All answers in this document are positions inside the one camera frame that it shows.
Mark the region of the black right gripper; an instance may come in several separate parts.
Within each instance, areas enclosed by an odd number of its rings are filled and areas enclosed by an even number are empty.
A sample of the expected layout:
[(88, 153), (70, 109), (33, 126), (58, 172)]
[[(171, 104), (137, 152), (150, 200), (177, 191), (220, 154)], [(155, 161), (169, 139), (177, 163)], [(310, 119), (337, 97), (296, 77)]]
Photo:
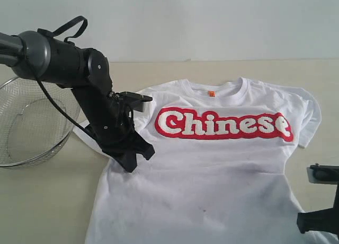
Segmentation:
[(300, 233), (306, 233), (308, 231), (338, 233), (338, 207), (339, 185), (336, 187), (333, 208), (308, 213), (298, 213), (297, 227)]

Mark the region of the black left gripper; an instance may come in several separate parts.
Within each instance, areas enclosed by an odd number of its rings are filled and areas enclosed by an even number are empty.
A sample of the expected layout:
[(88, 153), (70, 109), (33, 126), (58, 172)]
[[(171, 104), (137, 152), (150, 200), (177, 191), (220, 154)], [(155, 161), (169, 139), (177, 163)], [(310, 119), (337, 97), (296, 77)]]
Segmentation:
[(114, 92), (103, 95), (91, 86), (73, 88), (90, 126), (90, 134), (103, 153), (113, 158), (126, 172), (137, 167), (137, 154), (147, 161), (155, 154), (154, 147), (135, 131), (134, 110), (122, 109)]

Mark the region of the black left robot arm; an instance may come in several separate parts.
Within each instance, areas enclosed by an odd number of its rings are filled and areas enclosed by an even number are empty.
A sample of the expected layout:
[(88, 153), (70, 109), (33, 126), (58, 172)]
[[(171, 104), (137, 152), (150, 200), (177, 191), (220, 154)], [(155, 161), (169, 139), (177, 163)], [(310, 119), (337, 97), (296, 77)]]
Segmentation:
[(100, 51), (57, 40), (48, 31), (25, 31), (1, 34), (1, 63), (22, 79), (69, 88), (89, 122), (83, 131), (126, 172), (137, 167), (137, 155), (146, 160), (154, 155), (153, 146), (135, 130), (133, 116), (152, 98), (114, 92), (108, 60)]

